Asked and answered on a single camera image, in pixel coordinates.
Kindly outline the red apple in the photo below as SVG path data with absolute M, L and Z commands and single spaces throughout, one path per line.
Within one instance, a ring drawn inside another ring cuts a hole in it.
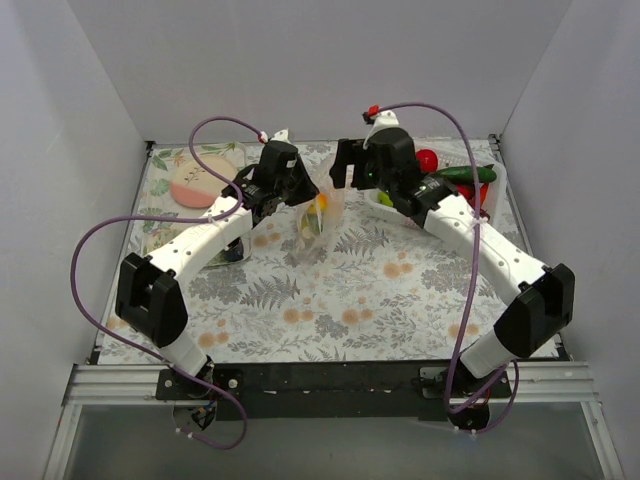
M 420 149 L 416 152 L 416 159 L 424 173 L 436 172 L 439 168 L 439 158 L 437 154 L 430 149 Z

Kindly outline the clear zip top bag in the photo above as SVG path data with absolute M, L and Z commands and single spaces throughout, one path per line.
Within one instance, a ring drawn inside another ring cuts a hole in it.
M 329 175 L 332 166 L 330 159 L 321 162 L 311 174 L 311 179 L 328 200 L 324 215 L 317 218 L 307 213 L 311 201 L 297 207 L 296 240 L 293 254 L 298 259 L 316 255 L 321 248 L 327 247 L 342 222 L 345 208 L 345 190 L 334 189 Z

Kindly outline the green cucumber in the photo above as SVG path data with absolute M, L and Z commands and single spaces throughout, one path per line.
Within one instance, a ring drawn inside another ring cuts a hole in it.
M 435 172 L 447 181 L 456 185 L 472 185 L 475 177 L 480 184 L 490 184 L 497 180 L 497 173 L 488 167 L 452 166 Z

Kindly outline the yellow orange mango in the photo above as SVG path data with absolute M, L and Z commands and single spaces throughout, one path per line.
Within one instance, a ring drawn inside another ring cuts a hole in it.
M 314 200 L 311 201 L 307 208 L 309 215 L 314 215 L 317 218 L 321 218 L 324 215 L 328 206 L 327 197 L 323 193 L 319 193 Z

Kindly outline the green apple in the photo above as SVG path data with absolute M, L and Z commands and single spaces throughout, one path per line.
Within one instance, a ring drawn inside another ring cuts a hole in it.
M 378 199 L 378 202 L 381 205 L 384 205 L 384 206 L 389 207 L 389 208 L 393 207 L 393 202 L 392 202 L 392 200 L 390 199 L 389 195 L 386 192 L 379 191 L 378 195 L 377 195 L 377 199 Z

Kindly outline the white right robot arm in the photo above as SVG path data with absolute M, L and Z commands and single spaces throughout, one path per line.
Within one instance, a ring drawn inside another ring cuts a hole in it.
M 409 134 L 391 127 L 370 140 L 342 139 L 330 176 L 337 188 L 378 189 L 393 207 L 471 261 L 506 306 L 493 329 L 462 354 L 452 373 L 454 389 L 475 397 L 489 374 L 525 359 L 573 318 L 575 275 L 564 264 L 549 267 L 478 220 L 467 200 L 445 178 L 421 171 Z

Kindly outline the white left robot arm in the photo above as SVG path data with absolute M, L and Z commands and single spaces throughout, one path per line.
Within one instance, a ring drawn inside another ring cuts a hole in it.
M 207 355 L 186 332 L 183 291 L 205 265 L 275 213 L 282 203 L 312 201 L 319 190 L 286 129 L 263 146 L 259 162 L 241 170 L 201 216 L 149 255 L 132 253 L 121 262 L 115 313 L 154 345 L 168 363 L 182 370 L 178 387 L 193 400 L 205 398 L 213 386 L 203 369 Z

